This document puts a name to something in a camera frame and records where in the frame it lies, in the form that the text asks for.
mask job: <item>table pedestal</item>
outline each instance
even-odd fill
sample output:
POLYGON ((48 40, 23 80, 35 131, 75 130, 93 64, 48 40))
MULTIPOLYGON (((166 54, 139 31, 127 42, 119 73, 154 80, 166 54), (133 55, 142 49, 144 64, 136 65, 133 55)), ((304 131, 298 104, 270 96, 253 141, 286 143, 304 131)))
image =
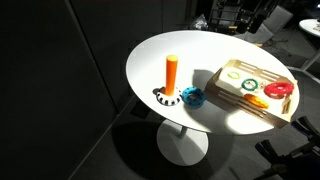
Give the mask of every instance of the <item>table pedestal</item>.
POLYGON ((209 141, 204 132, 165 120, 158 129, 157 143, 167 160, 176 165, 190 166, 206 155, 209 141))

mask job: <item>orange peg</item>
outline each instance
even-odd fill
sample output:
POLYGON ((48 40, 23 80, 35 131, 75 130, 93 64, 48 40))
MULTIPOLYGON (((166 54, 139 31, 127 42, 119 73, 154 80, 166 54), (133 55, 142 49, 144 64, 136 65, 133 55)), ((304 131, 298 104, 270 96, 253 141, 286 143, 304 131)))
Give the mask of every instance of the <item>orange peg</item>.
POLYGON ((167 74, 165 95, 172 96, 175 89, 175 81, 177 74, 178 57, 175 55, 167 56, 167 74))

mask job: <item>yellow object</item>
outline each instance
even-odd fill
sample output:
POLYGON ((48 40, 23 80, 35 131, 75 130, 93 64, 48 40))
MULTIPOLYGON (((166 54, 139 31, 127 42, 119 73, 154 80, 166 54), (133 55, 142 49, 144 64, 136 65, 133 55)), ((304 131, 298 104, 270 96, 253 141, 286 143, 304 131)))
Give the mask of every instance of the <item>yellow object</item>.
POLYGON ((164 93, 167 96, 174 94, 177 66, 178 57, 175 55, 167 56, 166 89, 164 93))
POLYGON ((245 94, 243 97, 245 100, 247 100, 251 104, 256 105, 260 108, 263 108, 263 109, 269 108, 269 104, 265 100, 259 98, 258 96, 255 96, 252 94, 245 94))

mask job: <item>gray floor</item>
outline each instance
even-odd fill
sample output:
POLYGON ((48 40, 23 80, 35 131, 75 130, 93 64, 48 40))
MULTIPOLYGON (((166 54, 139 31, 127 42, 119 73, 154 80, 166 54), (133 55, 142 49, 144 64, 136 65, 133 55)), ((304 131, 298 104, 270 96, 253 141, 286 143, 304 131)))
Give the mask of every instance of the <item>gray floor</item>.
MULTIPOLYGON (((264 48, 290 66, 302 65, 315 52, 296 29, 279 33, 264 48)), ((320 84, 301 72, 292 73, 298 80, 301 92, 300 103, 293 119, 306 115, 311 123, 320 129, 320 84)), ((148 113, 143 106, 138 110, 140 114, 147 114, 146 117, 132 114, 134 107, 140 107, 137 102, 136 97, 130 101, 112 128, 105 133, 70 179, 249 180, 270 167, 255 150, 254 145, 257 142, 269 139, 279 154, 287 154, 307 142, 307 139, 290 125, 279 130, 245 136, 208 134, 209 149, 204 159, 193 166, 180 167, 168 162, 158 150, 156 132, 163 118, 153 111, 148 113)))

